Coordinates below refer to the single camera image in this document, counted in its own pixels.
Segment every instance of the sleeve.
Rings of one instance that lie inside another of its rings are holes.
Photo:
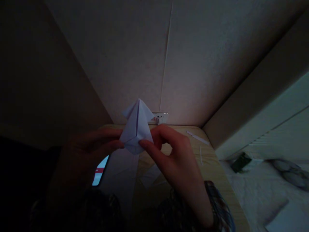
[[[220,192],[211,181],[205,181],[205,188],[212,206],[214,224],[212,228],[201,226],[196,216],[175,190],[158,207],[157,217],[166,230],[172,231],[224,231],[234,232],[235,224],[230,210]]]
[[[125,228],[126,221],[122,216],[117,197],[113,194],[106,196],[99,190],[91,189],[85,194],[82,202],[80,202],[78,206],[73,209],[73,212],[68,215],[66,220],[61,223],[61,228],[57,228],[58,231],[73,230],[76,221],[70,218],[74,217],[74,214],[80,207],[84,207],[85,211],[79,231],[123,231]],[[45,200],[40,199],[33,204],[31,209],[30,231],[39,232],[51,230],[46,220]]]

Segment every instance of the wrist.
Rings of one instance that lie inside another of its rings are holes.
[[[213,225],[213,212],[204,182],[203,185],[198,185],[192,193],[188,205],[205,228],[211,227]]]

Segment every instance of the hand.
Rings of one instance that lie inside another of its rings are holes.
[[[143,147],[155,161],[167,181],[183,197],[204,227],[213,224],[213,213],[204,181],[188,137],[174,129],[160,125],[151,130],[154,144],[141,140]],[[162,144],[169,143],[172,152],[161,152]]]
[[[99,163],[124,145],[122,130],[103,128],[75,136],[64,145],[46,194],[46,212],[65,216],[91,186]]]

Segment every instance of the wooden table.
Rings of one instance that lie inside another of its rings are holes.
[[[106,125],[105,127],[123,129],[124,126],[125,125]],[[211,180],[214,182],[215,186],[226,200],[235,221],[236,231],[249,231],[250,227],[247,219],[239,205],[231,185],[228,182],[225,172],[218,161],[214,149],[211,145],[206,145],[187,133],[187,131],[190,131],[193,134],[209,141],[205,132],[195,126],[170,127],[190,138],[193,152],[196,156],[196,160],[201,170],[203,179]],[[201,165],[200,147],[203,165]],[[161,151],[164,154],[169,155],[171,150],[172,148],[169,144],[164,144]],[[154,161],[146,152],[142,152],[139,156],[140,158],[137,168],[137,178],[132,203],[132,218],[134,225],[144,221],[144,219],[141,219],[141,214],[144,214],[143,212],[145,212],[146,209],[157,207],[161,201],[169,196],[171,190],[171,186],[167,182],[162,183],[165,181],[165,178],[162,174],[153,183],[152,187],[145,189],[138,177],[142,176],[154,164]]]

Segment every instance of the paper scrap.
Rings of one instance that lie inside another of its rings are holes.
[[[196,138],[197,140],[201,141],[202,143],[205,143],[207,145],[210,145],[210,143],[208,141],[206,141],[205,139],[202,139],[201,137],[198,137],[197,135],[191,133],[190,131],[187,131],[187,133],[189,135],[191,135],[193,138]]]
[[[200,146],[200,158],[201,158],[201,165],[203,166],[201,146]]]
[[[129,106],[122,114],[128,122],[119,140],[132,154],[138,155],[144,151],[138,144],[140,140],[145,139],[153,143],[148,122],[154,118],[154,115],[141,99]]]
[[[158,185],[161,185],[161,184],[165,184],[165,183],[167,183],[167,181],[166,181],[166,180],[161,181],[161,182],[159,182],[159,183],[157,183],[157,184],[154,184],[154,185],[152,185],[152,187],[154,187],[154,186],[158,186]]]
[[[127,149],[113,152],[104,169],[98,188],[104,194],[115,194],[124,217],[129,220],[132,199],[136,182],[138,156],[132,155]]]
[[[159,177],[160,174],[160,169],[156,164],[154,164],[142,177],[140,177],[140,180],[144,187],[148,189]]]
[[[296,204],[289,202],[266,227],[269,232],[308,231],[308,215]]]

